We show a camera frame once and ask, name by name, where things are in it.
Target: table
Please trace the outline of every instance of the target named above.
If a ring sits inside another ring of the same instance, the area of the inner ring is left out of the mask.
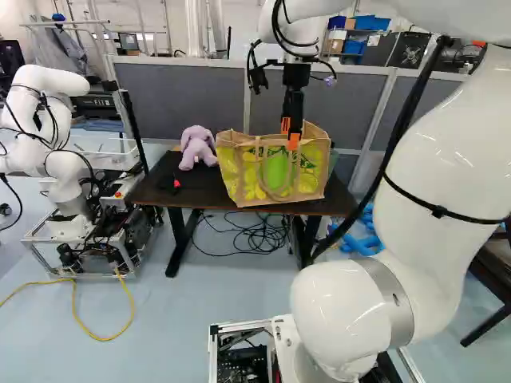
[[[165,274],[173,278],[177,275],[181,260],[193,235],[200,214],[204,209],[231,211],[261,211],[294,215],[291,229],[295,240],[294,249],[299,266],[311,264],[311,252],[319,223],[323,215],[346,216],[355,208],[355,198],[339,180],[335,173],[328,180],[325,198],[297,203],[279,203],[257,207],[237,207],[229,198],[220,174],[220,168],[208,168],[203,163],[195,165],[190,172],[178,168],[180,152],[166,152],[151,169],[149,174],[125,197],[130,203],[166,207],[176,240]],[[175,176],[181,183],[176,194],[171,193],[171,183]],[[181,208],[191,208],[192,213],[185,224]],[[308,215],[304,223],[300,215]]]

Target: purple plush toy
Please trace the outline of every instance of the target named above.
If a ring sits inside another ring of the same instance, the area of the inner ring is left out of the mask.
[[[179,164],[179,169],[192,170],[196,157],[209,167],[218,164],[213,150],[215,150],[215,139],[211,131],[200,125],[186,128],[181,135],[183,159]]]

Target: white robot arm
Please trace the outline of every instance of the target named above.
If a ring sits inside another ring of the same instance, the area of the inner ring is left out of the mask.
[[[266,42],[275,42],[274,3],[266,2],[259,20]],[[287,0],[289,20],[280,9],[279,25],[351,3]],[[293,283],[291,312],[305,348],[345,382],[363,376],[378,353],[449,324],[470,262],[511,211],[511,2],[386,3],[427,30],[505,47],[490,45],[476,73],[399,141],[374,200],[386,249],[370,259],[315,264]]]
[[[67,96],[81,96],[90,90],[89,82],[76,73],[24,65],[15,74],[2,111],[2,127],[19,132],[0,156],[0,172],[25,172],[32,176],[52,176],[57,182],[48,197],[64,214],[83,213],[81,186],[77,175],[83,159],[62,151],[69,138],[71,112]],[[41,130],[34,114],[41,100],[47,104]]]

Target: floor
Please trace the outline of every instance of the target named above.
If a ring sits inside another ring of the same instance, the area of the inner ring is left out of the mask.
[[[19,239],[51,206],[34,193],[36,180],[10,180],[25,210],[15,227],[0,233],[0,297],[24,282],[48,279]],[[17,206],[1,185],[0,200]],[[236,219],[249,224],[256,218],[243,214]],[[225,225],[221,215],[214,222]],[[209,324],[289,312],[288,292],[297,269],[285,249],[271,255],[212,258],[191,248],[178,277],[169,279],[164,269],[174,247],[171,233],[167,222],[155,238],[141,277],[128,283],[137,314],[132,326],[113,342],[94,341],[73,321],[67,284],[32,287],[5,304],[0,309],[0,381],[206,382]],[[197,230],[196,241],[210,251],[228,251],[231,245],[228,235],[206,227]],[[79,313],[98,334],[115,333],[128,319],[129,304],[118,282],[81,282],[78,291]],[[504,359],[511,351],[509,319],[469,348],[459,345],[499,306],[486,288],[467,276],[458,314],[449,327],[409,346],[427,382],[509,380],[511,366]]]

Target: black strap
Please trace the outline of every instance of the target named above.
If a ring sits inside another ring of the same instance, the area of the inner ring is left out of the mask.
[[[441,218],[443,216],[447,216],[454,219],[459,219],[460,221],[470,222],[470,223],[478,223],[480,225],[495,225],[505,220],[505,218],[501,219],[482,219],[482,218],[473,218],[467,215],[454,213],[453,211],[448,210],[447,208],[441,205],[433,205],[432,203],[426,202],[424,199],[420,199],[413,194],[410,194],[408,191],[401,189],[398,185],[396,185],[389,176],[384,173],[383,179],[399,194],[404,195],[410,201],[415,202],[417,205],[425,207],[428,210],[431,210],[431,215],[435,218]]]
[[[15,86],[18,86],[20,88],[27,88],[28,90],[31,90],[32,92],[35,92],[39,95],[41,95],[41,92],[39,92],[37,89],[34,89],[34,88],[30,88],[29,86],[26,86],[26,85],[22,85],[22,84],[12,84],[10,87],[13,88]]]

